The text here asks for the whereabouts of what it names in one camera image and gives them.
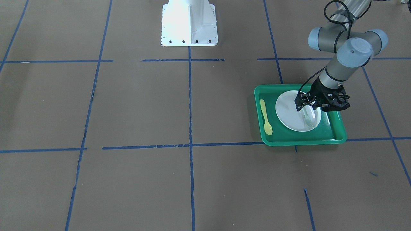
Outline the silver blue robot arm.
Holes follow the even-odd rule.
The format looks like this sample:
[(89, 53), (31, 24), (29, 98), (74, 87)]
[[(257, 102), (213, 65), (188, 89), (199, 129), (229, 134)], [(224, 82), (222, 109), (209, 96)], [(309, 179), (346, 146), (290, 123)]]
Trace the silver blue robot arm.
[(310, 90), (298, 92), (294, 100), (297, 111), (306, 106), (320, 108), (324, 112), (348, 109), (350, 97), (343, 84), (388, 45), (388, 37), (382, 30), (352, 30), (354, 23), (371, 7), (371, 0), (338, 0), (339, 7), (328, 15), (327, 8), (334, 3), (334, 0), (330, 1), (323, 9), (327, 23), (314, 28), (307, 40), (310, 48), (333, 53), (334, 56), (313, 75), (315, 80)]

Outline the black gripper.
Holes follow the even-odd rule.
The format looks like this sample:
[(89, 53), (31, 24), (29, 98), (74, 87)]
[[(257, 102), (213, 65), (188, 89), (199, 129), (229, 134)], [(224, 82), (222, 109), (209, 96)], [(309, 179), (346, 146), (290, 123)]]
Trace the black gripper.
[(310, 90), (304, 92), (302, 88), (307, 82), (302, 84), (294, 100), (297, 111), (301, 111), (306, 105), (313, 107), (313, 110), (320, 108), (324, 112), (344, 111), (350, 107), (350, 96), (346, 94), (343, 85), (337, 85), (336, 89), (328, 88), (318, 78)]

